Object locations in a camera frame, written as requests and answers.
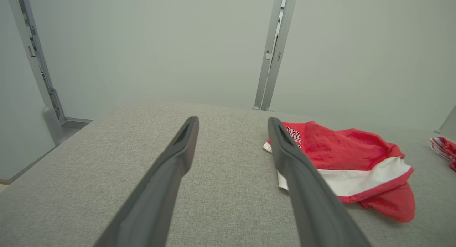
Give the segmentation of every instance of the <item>white stripe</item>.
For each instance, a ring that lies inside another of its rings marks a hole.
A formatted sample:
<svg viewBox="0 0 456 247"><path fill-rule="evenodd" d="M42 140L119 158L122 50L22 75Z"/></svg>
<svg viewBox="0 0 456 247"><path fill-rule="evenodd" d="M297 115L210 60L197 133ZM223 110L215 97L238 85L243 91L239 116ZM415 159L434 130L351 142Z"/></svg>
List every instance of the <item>white stripe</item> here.
<svg viewBox="0 0 456 247"><path fill-rule="evenodd" d="M441 146L443 146L443 147L445 146L445 143L443 143L443 142L440 140L440 138L435 138L435 140L437 141L437 143L438 143L439 145L441 145Z"/></svg>
<svg viewBox="0 0 456 247"><path fill-rule="evenodd" d="M270 147L269 144L263 146L266 150ZM410 166L398 156L384 159L371 170L318 169L318 172L337 196L353 196L396 179L409 169ZM279 172L277 174L279 187L288 190L286 179Z"/></svg>
<svg viewBox="0 0 456 247"><path fill-rule="evenodd" d="M431 142L431 149L434 150L436 153L440 154L441 156L447 158L450 162L454 161L456 158L449 155L448 152L444 149L442 149L442 147L440 147L439 145L437 145L436 143L434 143L432 140L436 140L436 142L438 144L440 144L441 146L445 146L445 143L443 143L440 138L431 138L430 139L430 142Z"/></svg>
<svg viewBox="0 0 456 247"><path fill-rule="evenodd" d="M431 145L430 147L435 153L438 153L440 154L441 156L443 156L444 158L446 158L448 161L452 161L451 160L451 156L448 156L446 153L443 153L440 149L437 149L435 148L435 145Z"/></svg>
<svg viewBox="0 0 456 247"><path fill-rule="evenodd" d="M269 153L272 153L272 147L268 142L264 143L263 148L264 148L264 150L268 151Z"/></svg>

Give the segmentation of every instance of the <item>metal frame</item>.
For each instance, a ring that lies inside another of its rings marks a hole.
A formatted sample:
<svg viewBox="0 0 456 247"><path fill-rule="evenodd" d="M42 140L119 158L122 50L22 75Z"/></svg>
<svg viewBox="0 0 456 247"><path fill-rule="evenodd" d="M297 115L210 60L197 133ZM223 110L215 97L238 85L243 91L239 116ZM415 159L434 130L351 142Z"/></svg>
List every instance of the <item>metal frame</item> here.
<svg viewBox="0 0 456 247"><path fill-rule="evenodd" d="M255 98L255 105L252 109L260 110L261 103L263 101L264 89L268 80L269 61L272 59L272 52L275 39L275 30L277 30L277 19L280 14L280 7L282 6L282 0L274 0L272 5L271 18L269 20L268 36L266 38L266 46L264 47L263 63L261 64L261 72L259 74L257 94Z"/></svg>
<svg viewBox="0 0 456 247"><path fill-rule="evenodd" d="M41 46L40 38L38 36L38 30L36 28L35 19L33 18L30 0L22 0L22 4L24 6L24 10L30 27L30 32L33 36L33 41L36 47L35 52L42 67L43 72L41 73L41 80L44 81L47 88L47 95L51 98L51 107L53 108L53 111L56 113L60 124L63 124L66 121L65 114L63 113L62 105L60 103L57 90L53 87L51 78L49 76L50 74L49 70L47 69L46 60L44 59L43 49Z"/></svg>
<svg viewBox="0 0 456 247"><path fill-rule="evenodd" d="M29 54L27 58L30 64L31 71L35 77L35 81L38 85L41 97L43 98L43 102L45 105L45 107L43 108L44 120L46 121L47 127L51 134L52 140L54 141L54 144L58 146L65 140L62 131L62 126L57 118L57 115L54 112L52 98L49 95L49 90L46 86L46 83L43 81L43 76L41 74L41 69L38 64L38 60L36 59L34 54L30 54L30 51L33 50L31 49L31 47L33 47L33 44L30 40L30 31L28 30L28 26L26 26L24 17L22 15L20 0L9 0L9 3L11 10L13 11L14 20L16 22L19 35L21 36L22 43L24 45L24 50L26 54Z"/></svg>
<svg viewBox="0 0 456 247"><path fill-rule="evenodd" d="M85 124L91 123L93 120L90 119L79 119L79 118L72 118L72 117L66 117L67 122L83 122Z"/></svg>
<svg viewBox="0 0 456 247"><path fill-rule="evenodd" d="M437 134L440 134L442 132L443 128L445 128L446 124L448 123L448 121L450 120L450 117L453 114L456 114L456 106L453 107L453 109L451 110L450 114L448 114L448 116L446 117L445 121L442 123L440 128L438 130L434 130L434 132L437 133Z"/></svg>
<svg viewBox="0 0 456 247"><path fill-rule="evenodd" d="M273 111L271 106L272 94L274 93L275 82L277 81L277 75L280 69L280 63L282 62L286 39L288 37L288 31L290 30L291 19L293 18L293 12L295 10L296 0L286 0L285 9L282 16L282 22L280 22L279 39L275 46L275 53L272 57L271 70L267 80L267 85L264 90L263 102L261 104L261 110Z"/></svg>

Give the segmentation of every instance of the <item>gray floor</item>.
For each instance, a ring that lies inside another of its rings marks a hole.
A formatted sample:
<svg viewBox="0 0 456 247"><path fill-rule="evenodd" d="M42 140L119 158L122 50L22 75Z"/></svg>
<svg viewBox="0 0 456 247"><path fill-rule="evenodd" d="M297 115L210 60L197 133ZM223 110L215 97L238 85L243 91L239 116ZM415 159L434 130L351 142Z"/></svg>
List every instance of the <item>gray floor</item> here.
<svg viewBox="0 0 456 247"><path fill-rule="evenodd" d="M65 122L64 124L62 124L62 130L65 135L65 138L68 139L72 135L75 135L76 132L85 127L87 124L88 123L86 122Z"/></svg>

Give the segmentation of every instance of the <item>white wall panel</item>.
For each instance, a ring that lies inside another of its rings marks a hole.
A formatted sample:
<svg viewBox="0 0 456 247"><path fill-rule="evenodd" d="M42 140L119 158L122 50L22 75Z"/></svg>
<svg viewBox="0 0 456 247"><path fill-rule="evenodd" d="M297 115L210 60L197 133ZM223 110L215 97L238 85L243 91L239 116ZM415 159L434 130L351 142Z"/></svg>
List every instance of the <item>white wall panel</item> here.
<svg viewBox="0 0 456 247"><path fill-rule="evenodd" d="M138 100L251 108L273 0L30 0L67 117Z"/></svg>
<svg viewBox="0 0 456 247"><path fill-rule="evenodd" d="M10 179L55 145L8 0L0 0L0 26L0 179Z"/></svg>
<svg viewBox="0 0 456 247"><path fill-rule="evenodd" d="M297 0L277 112L435 130L456 104L456 0Z"/></svg>

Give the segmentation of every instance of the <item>gray fabric surface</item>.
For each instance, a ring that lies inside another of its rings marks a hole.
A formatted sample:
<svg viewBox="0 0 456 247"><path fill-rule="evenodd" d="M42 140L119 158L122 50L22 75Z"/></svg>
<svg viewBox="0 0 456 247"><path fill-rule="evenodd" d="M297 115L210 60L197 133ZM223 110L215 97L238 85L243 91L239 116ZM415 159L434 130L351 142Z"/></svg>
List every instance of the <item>gray fabric surface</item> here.
<svg viewBox="0 0 456 247"><path fill-rule="evenodd" d="M433 132L196 104L125 106L84 127L0 194L0 246L91 246L189 116L200 132L183 178L168 246L298 246L288 195L262 149L267 119L339 130L356 127L396 143L415 193L416 217L389 220L347 209L374 246L454 246L456 173L428 147Z"/></svg>

